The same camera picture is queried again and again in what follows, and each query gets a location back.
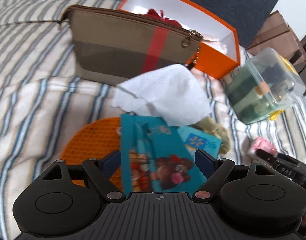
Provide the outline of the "blue printed face mask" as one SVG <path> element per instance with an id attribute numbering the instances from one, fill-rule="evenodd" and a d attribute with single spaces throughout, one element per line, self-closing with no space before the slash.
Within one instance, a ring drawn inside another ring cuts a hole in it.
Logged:
<path id="1" fill-rule="evenodd" d="M 121 181 L 125 194 L 193 194 L 206 181 L 177 129 L 163 119 L 123 114 L 120 128 Z"/>

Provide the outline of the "white cloth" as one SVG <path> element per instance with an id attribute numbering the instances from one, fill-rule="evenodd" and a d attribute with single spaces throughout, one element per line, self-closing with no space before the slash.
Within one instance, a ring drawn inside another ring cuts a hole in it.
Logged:
<path id="1" fill-rule="evenodd" d="M 116 85 L 111 106 L 139 116 L 160 117 L 169 126 L 193 125 L 212 112 L 206 92 L 180 64 Z"/>

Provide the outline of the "dark red plush toy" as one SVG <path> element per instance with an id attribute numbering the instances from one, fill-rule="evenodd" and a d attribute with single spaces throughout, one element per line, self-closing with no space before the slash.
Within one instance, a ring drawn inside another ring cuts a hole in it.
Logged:
<path id="1" fill-rule="evenodd" d="M 164 16 L 164 11 L 160 10 L 160 13 L 156 12 L 155 9 L 149 9 L 147 11 L 146 14 L 144 14 L 144 16 L 149 17 L 149 18 L 154 18 L 156 20 L 160 20 L 162 22 L 168 23 L 168 24 L 172 24 L 174 26 L 177 26 L 179 28 L 181 28 L 181 24 L 175 20 L 171 20 L 168 17 Z"/>

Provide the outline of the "pink fluffy cloth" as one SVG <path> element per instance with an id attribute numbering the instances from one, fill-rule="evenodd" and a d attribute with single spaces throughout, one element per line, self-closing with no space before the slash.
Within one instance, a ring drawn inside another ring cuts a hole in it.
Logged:
<path id="1" fill-rule="evenodd" d="M 228 52 L 227 46 L 222 42 L 220 42 L 218 38 L 214 38 L 210 35 L 203 34 L 202 42 L 212 47 L 213 49 L 219 51 L 220 53 L 227 55 Z"/>

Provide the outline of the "orange silicone honeycomb mat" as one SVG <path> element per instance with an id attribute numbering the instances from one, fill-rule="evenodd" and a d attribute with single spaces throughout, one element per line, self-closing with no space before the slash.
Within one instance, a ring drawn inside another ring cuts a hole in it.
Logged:
<path id="1" fill-rule="evenodd" d="M 120 149 L 120 118 L 104 118 L 76 132 L 65 146 L 61 159 L 68 165 L 78 165 L 89 158 L 101 159 Z"/>

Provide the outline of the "blue card packet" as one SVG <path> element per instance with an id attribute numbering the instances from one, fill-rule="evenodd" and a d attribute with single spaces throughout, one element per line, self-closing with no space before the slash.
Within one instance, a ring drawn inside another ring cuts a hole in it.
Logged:
<path id="1" fill-rule="evenodd" d="M 221 139 L 190 126 L 179 127 L 177 132 L 192 156 L 195 155 L 196 150 L 201 149 L 214 158 L 218 157 L 222 145 Z"/>

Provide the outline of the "tan plush toy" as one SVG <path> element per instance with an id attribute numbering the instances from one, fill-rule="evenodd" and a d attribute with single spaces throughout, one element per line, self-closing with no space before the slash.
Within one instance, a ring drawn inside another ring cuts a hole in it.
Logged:
<path id="1" fill-rule="evenodd" d="M 225 155 L 230 151 L 231 141 L 229 139 L 227 130 L 224 128 L 224 126 L 215 122 L 213 118 L 206 116 L 201 121 L 190 126 L 220 139 L 222 141 L 219 150 L 220 155 Z"/>

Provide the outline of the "striped bed cover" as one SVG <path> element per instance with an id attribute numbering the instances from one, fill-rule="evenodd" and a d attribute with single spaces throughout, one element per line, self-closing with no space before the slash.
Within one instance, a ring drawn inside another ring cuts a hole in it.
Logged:
<path id="1" fill-rule="evenodd" d="M 67 23 L 58 25 L 73 4 L 117 9 L 114 0 L 0 0 L 0 238 L 20 231 L 13 203 L 54 160 L 81 128 L 118 116 L 110 107 L 114 87 L 74 76 L 75 55 Z M 279 152 L 306 163 L 304 98 L 274 121 L 250 126 L 237 120 L 224 88 L 238 67 L 223 80 L 192 72 L 206 91 L 211 117 L 228 131 L 231 150 L 224 155 L 248 164 L 251 141 L 264 137 Z"/>

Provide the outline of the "clear plastic storage container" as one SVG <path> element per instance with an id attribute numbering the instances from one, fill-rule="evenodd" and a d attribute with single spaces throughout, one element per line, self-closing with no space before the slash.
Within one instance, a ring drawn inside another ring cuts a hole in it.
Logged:
<path id="1" fill-rule="evenodd" d="M 226 88 L 235 115 L 246 125 L 275 119 L 304 92 L 293 65 L 272 48 L 247 59 Z"/>

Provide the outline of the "orange cardboard box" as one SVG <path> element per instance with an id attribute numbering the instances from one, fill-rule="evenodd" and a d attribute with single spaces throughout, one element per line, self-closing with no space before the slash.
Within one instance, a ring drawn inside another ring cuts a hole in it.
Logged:
<path id="1" fill-rule="evenodd" d="M 220 17 L 190 0 L 123 0 L 119 10 L 144 14 L 149 9 L 179 22 L 184 29 L 196 30 L 202 36 L 195 68 L 222 79 L 240 65 L 237 31 Z"/>

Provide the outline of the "brown striped zip pouch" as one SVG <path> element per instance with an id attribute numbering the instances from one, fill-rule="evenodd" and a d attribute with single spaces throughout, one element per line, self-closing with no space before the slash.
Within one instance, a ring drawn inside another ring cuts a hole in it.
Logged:
<path id="1" fill-rule="evenodd" d="M 70 25 L 76 76 L 111 86 L 172 64 L 192 68 L 203 39 L 159 15 L 78 4 L 61 20 Z"/>

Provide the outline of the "brown cardboard box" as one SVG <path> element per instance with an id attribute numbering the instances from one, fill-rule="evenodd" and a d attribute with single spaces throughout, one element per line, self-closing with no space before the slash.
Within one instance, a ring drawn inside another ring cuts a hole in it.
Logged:
<path id="1" fill-rule="evenodd" d="M 273 12 L 257 32 L 247 51 L 257 55 L 265 48 L 272 48 L 292 64 L 306 61 L 306 52 L 294 31 L 279 11 Z"/>

